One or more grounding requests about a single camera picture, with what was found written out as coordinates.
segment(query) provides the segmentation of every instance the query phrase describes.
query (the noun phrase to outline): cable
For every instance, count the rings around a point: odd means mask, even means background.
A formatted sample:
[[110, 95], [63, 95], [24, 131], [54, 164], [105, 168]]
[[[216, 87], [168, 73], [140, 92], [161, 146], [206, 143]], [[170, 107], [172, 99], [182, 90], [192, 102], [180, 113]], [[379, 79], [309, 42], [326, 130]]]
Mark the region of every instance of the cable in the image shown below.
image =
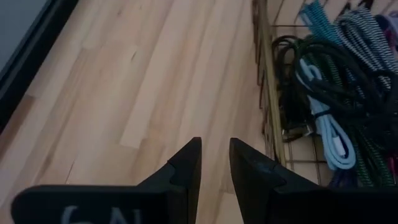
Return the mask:
[[[307, 65], [304, 59], [300, 60], [301, 68], [309, 80], [321, 80], [322, 76], [319, 69], [314, 65]], [[328, 111], [329, 106], [308, 96], [313, 114], [321, 114]], [[330, 114], [324, 114], [316, 119], [317, 130], [321, 132], [323, 150], [328, 166], [331, 170], [350, 169], [355, 165], [355, 151], [351, 140], [344, 132], [343, 128], [337, 123]]]
[[329, 183], [329, 187], [358, 187], [358, 182], [356, 181], [356, 173], [353, 169], [342, 170], [338, 169], [335, 171], [333, 178]]
[[279, 109], [284, 142], [301, 138], [304, 135], [303, 131], [291, 132], [291, 130], [306, 127], [313, 120], [307, 97], [300, 94], [299, 83], [295, 81], [292, 64], [287, 61], [287, 53], [297, 48], [296, 41], [300, 39], [296, 36], [285, 35], [272, 43], [275, 75], [278, 81], [277, 89], [280, 92]]
[[[314, 58], [332, 58], [338, 67], [349, 69], [354, 75], [356, 82], [347, 82], [345, 85], [336, 85], [320, 79], [309, 79], [304, 72], [300, 60], [311, 55]], [[382, 119], [390, 116], [390, 111], [386, 111], [386, 103], [383, 102], [381, 96], [373, 85], [372, 79], [362, 71], [361, 67], [356, 63], [355, 59], [342, 47], [325, 40], [309, 40], [304, 41], [300, 48], [296, 50], [295, 54], [295, 70], [297, 71], [300, 82], [304, 83], [304, 90], [312, 98], [327, 104], [331, 108], [331, 112], [336, 115], [339, 119], [339, 123], [345, 124], [345, 126], [353, 126], [353, 132], [349, 133], [349, 138], [358, 139], [358, 147], [354, 147], [355, 154], [366, 155], [365, 159], [360, 159], [359, 164], [356, 166], [357, 175], [361, 182], [364, 184], [372, 185], [394, 185], [394, 180], [388, 171], [387, 164], [381, 157], [379, 150], [374, 145], [372, 140], [375, 136], [383, 136], [380, 134], [380, 127], [377, 128], [377, 133], [372, 133], [371, 137], [367, 137], [363, 134], [366, 132], [364, 127], [377, 125], [388, 126], [395, 125], [388, 119]], [[370, 77], [377, 78], [380, 75], [389, 75], [388, 72], [375, 73]], [[355, 89], [360, 88], [364, 94], [364, 98], [355, 92]]]
[[[362, 184], [393, 186], [394, 180], [381, 153], [396, 150], [398, 145], [395, 118], [398, 99], [394, 93], [397, 87], [391, 85], [397, 76], [397, 62], [385, 37], [366, 9], [339, 16], [331, 25], [319, 2], [315, 1], [306, 5], [300, 16], [316, 39], [329, 40], [349, 50], [312, 43], [310, 54], [315, 54], [317, 60], [333, 58], [327, 69], [333, 79], [329, 79], [329, 83], [311, 83], [315, 92], [309, 94], [331, 106], [339, 123], [347, 130], [356, 153], [355, 169]], [[319, 68], [324, 77], [328, 71]]]

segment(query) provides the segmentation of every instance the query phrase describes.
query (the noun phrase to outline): light wood surface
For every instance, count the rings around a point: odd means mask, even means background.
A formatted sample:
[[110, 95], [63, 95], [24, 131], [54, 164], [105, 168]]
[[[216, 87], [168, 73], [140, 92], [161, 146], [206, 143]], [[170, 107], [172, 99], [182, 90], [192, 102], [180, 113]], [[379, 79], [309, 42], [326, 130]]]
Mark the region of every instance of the light wood surface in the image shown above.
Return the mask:
[[197, 223], [242, 223], [230, 137], [264, 152], [250, 0], [80, 0], [0, 136], [0, 223], [37, 184], [134, 185], [194, 136]]

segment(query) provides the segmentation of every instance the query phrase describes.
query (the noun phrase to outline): metal wire rack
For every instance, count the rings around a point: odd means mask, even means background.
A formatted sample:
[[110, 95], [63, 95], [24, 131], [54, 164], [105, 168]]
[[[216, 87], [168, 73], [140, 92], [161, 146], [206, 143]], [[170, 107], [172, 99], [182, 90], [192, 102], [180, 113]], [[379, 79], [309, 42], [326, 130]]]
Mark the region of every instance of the metal wire rack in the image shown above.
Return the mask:
[[[310, 33], [299, 17], [304, 4], [314, 0], [253, 0], [252, 22], [257, 84], [261, 86], [260, 109], [263, 111], [263, 133], [267, 156], [277, 156], [283, 166], [320, 185], [327, 185], [332, 177], [323, 157], [319, 136], [302, 137], [283, 143], [278, 105], [278, 92], [272, 62], [272, 41], [282, 35], [305, 37]], [[371, 13], [389, 14], [398, 11], [398, 0], [319, 0], [329, 21], [333, 22], [344, 10], [370, 4]]]

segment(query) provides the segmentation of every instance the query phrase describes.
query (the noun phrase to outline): white cable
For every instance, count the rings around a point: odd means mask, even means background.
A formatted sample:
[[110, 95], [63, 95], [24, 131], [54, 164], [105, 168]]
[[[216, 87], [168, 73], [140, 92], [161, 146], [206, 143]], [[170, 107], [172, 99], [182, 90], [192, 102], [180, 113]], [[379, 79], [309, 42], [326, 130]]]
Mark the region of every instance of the white cable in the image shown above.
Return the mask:
[[[304, 74], [309, 80], [314, 78], [320, 80], [322, 79], [321, 73], [316, 66], [307, 65], [304, 59], [300, 60], [300, 64]], [[303, 83], [303, 85], [305, 85], [297, 73], [296, 76]], [[320, 114], [329, 110], [329, 106], [319, 102], [311, 96], [308, 96], [308, 99], [310, 100], [310, 106], [313, 114]], [[331, 170], [336, 170], [336, 168], [352, 168], [356, 162], [353, 144], [334, 117], [331, 114], [319, 116], [315, 120], [315, 124], [317, 126], [317, 130], [322, 136], [323, 150], [329, 168]], [[348, 155], [346, 155], [344, 146], [348, 151]]]

